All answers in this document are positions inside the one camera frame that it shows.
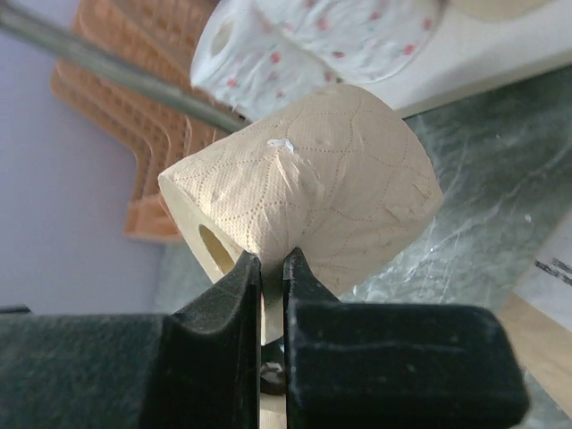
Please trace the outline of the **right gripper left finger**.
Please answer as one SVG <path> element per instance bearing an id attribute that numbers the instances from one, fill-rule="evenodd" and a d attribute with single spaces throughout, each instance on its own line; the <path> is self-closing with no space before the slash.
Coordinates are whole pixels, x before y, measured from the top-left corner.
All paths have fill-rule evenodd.
<path id="1" fill-rule="evenodd" d="M 1 318 L 4 428 L 255 428 L 260 263 L 178 312 Z"/>

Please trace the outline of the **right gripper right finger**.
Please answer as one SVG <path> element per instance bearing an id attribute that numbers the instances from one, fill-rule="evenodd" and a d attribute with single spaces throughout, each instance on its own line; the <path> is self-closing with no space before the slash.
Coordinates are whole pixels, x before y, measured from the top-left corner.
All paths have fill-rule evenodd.
<path id="1" fill-rule="evenodd" d="M 284 261 L 291 428 L 510 428 L 530 406 L 500 321 L 483 307 L 344 303 L 300 249 Z"/>

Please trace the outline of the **beige paper roll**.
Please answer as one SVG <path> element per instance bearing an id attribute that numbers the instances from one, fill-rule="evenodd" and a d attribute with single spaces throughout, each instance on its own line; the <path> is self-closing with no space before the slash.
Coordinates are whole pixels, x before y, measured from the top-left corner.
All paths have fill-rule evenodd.
<path id="1" fill-rule="evenodd" d="M 263 278 L 263 342 L 282 336 L 282 265 L 295 248 L 335 296 L 415 241 L 443 194 L 415 133 L 369 91 L 336 84 L 183 158 L 158 184 L 211 281 L 243 252 Z"/>
<path id="2" fill-rule="evenodd" d="M 461 12 L 480 21 L 510 21 L 531 13 L 551 0 L 450 0 Z"/>

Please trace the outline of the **kraft roll with label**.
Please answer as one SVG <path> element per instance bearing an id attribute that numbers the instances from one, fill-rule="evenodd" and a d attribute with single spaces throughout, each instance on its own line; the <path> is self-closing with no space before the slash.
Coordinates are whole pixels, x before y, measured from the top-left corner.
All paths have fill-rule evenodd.
<path id="1" fill-rule="evenodd" d="M 571 214 L 544 242 L 499 318 L 520 363 L 571 414 Z"/>

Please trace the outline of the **white red-dotted paper roll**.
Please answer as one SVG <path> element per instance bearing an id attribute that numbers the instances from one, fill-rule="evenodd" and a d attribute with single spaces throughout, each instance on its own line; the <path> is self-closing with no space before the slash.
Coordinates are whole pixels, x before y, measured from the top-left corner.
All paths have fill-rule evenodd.
<path id="1" fill-rule="evenodd" d="M 340 81 L 285 39 L 252 1 L 218 3 L 198 41 L 189 80 L 251 122 Z"/>

